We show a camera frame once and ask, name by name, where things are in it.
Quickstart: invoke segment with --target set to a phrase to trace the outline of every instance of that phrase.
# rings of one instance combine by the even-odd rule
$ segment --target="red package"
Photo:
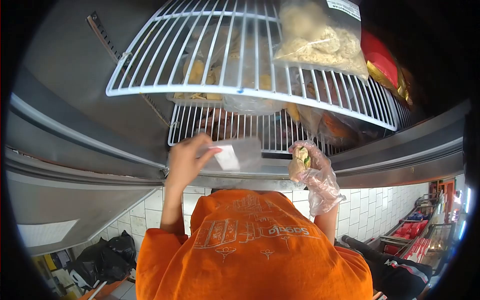
[[[399,247],[394,246],[394,245],[385,245],[384,253],[395,255],[398,250],[400,250]]]
[[[362,28],[360,46],[367,61],[368,74],[394,96],[406,100],[407,107],[412,105],[403,73],[385,44]]]

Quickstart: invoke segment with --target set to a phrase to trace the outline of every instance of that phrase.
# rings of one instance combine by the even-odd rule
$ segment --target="wire shelf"
[[[213,141],[256,136],[262,142],[262,152],[288,154],[297,140],[313,139],[327,156],[348,150],[325,142],[323,137],[313,137],[300,122],[294,122],[281,110],[270,116],[239,115],[225,111],[220,103],[185,102],[173,109],[168,133],[168,145],[174,146],[183,139],[205,132]]]
[[[206,59],[204,58],[205,66],[209,67],[220,27],[228,28],[220,78],[217,84],[207,84],[209,68],[205,67],[199,84],[190,84],[188,82],[194,60],[190,60],[183,78],[184,66],[181,63],[188,53],[186,49],[196,58],[205,32],[212,26],[215,32]],[[244,78],[248,76],[243,71],[244,67],[238,68],[236,85],[230,86],[226,83],[225,79],[229,76],[226,74],[226,66],[234,40],[234,28],[239,33],[239,65],[244,66],[244,60],[254,60],[254,88],[242,86]],[[252,57],[245,54],[245,44],[249,38],[253,39],[255,44]],[[272,57],[281,38],[278,7],[274,1],[169,0],[133,39],[108,82],[106,94],[120,96],[181,92],[238,95],[241,92],[244,96],[325,109],[392,131],[410,125],[409,109],[372,78],[364,83],[352,75],[275,66]],[[267,41],[268,51],[259,50],[259,40]],[[270,90],[260,88],[259,63],[266,64],[271,71]],[[282,74],[285,84],[278,84],[275,74]],[[295,84],[291,80],[294,78],[293,74],[298,78],[298,90],[292,89]],[[306,89],[305,76],[311,76],[314,95],[309,94]],[[171,100],[181,103],[181,99]]]

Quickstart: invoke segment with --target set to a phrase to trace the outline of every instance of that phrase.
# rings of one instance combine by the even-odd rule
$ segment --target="trash bag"
[[[124,230],[119,237],[114,237],[109,240],[108,247],[110,247],[110,249],[116,254],[120,255],[120,257],[126,261],[131,268],[137,268],[137,263],[135,262],[135,242],[127,231]]]
[[[97,263],[101,265],[98,280],[106,281],[107,284],[123,280],[132,269],[128,262],[109,247],[102,249]]]
[[[85,248],[75,261],[68,264],[68,273],[79,287],[87,290],[93,289],[101,267],[98,264],[98,257],[107,243],[106,240],[100,238],[98,243]]]
[[[124,230],[119,237],[100,241],[85,248],[67,266],[72,280],[82,288],[92,290],[98,282],[111,284],[123,280],[136,268],[133,238]]]

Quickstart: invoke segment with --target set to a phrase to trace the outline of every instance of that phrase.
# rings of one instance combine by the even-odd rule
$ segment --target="paper label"
[[[232,145],[215,146],[222,152],[215,154],[215,158],[222,170],[240,170],[239,160],[233,151]]]
[[[361,21],[360,8],[357,4],[352,3],[348,0],[327,0],[327,4],[328,7],[346,12],[355,19]]]

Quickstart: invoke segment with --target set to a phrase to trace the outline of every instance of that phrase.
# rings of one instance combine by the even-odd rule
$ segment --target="plastic bag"
[[[340,201],[345,200],[345,196],[340,194],[331,162],[313,141],[296,141],[288,151],[292,153],[296,147],[305,147],[308,150],[311,167],[290,172],[291,165],[289,165],[290,179],[300,181],[307,186],[310,215],[324,214]]]
[[[262,164],[262,145],[257,137],[213,142],[200,147],[197,157],[210,148],[221,148],[222,152],[215,154],[205,164],[203,171],[256,171]]]
[[[272,78],[270,73],[270,65],[268,58],[268,41],[259,37],[259,89],[270,91],[272,90]],[[245,38],[245,49],[243,53],[243,70],[241,88],[255,88],[255,41],[252,37]],[[224,85],[237,86],[238,73],[240,66],[240,46],[234,46],[230,51],[229,59],[227,61],[225,70]],[[285,87],[285,71],[276,72],[276,87]],[[243,115],[272,115],[280,111],[283,107],[283,102],[273,99],[242,96],[240,95],[223,95],[224,108],[227,111],[237,112]]]
[[[360,11],[348,0],[283,0],[279,13],[283,41],[275,63],[342,72],[366,82],[360,48]]]
[[[400,66],[377,37],[362,29],[361,48],[367,61],[370,76],[390,90],[398,99],[404,99],[408,105],[412,101],[408,94],[407,83]]]
[[[131,268],[137,268],[137,263],[135,262],[135,242],[133,241],[133,238],[127,233],[127,231],[124,230],[119,237],[111,238],[108,241],[108,247],[112,249],[116,254],[120,255],[120,257],[124,261],[126,261],[131,266]]]
[[[79,287],[91,290],[99,280],[101,266],[98,258],[106,246],[107,241],[100,238],[98,243],[85,248],[76,260],[68,264],[70,277]]]

